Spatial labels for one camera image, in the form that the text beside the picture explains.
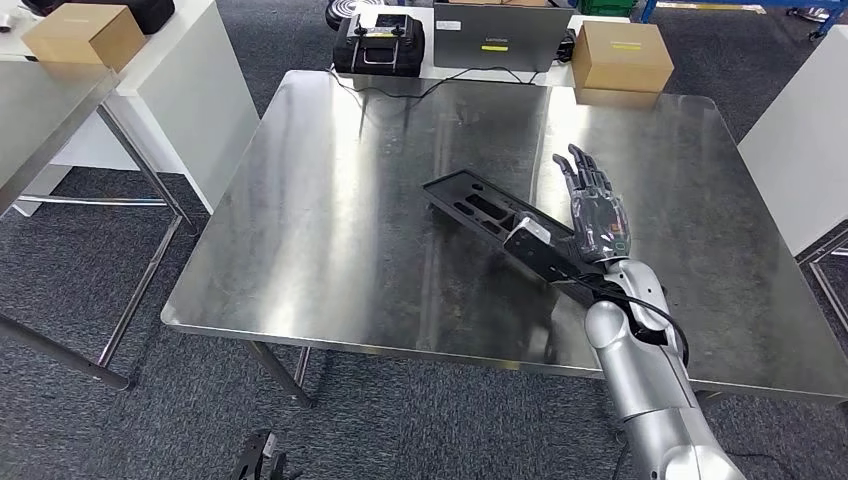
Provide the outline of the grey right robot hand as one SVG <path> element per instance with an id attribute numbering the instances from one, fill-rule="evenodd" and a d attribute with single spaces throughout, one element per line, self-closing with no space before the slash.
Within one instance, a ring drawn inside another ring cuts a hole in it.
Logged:
<path id="1" fill-rule="evenodd" d="M 559 154 L 552 159 L 566 181 L 581 258 L 587 263 L 628 258 L 631 232 L 622 200 L 591 155 L 574 144 L 568 145 L 568 152 L 572 161 Z"/>

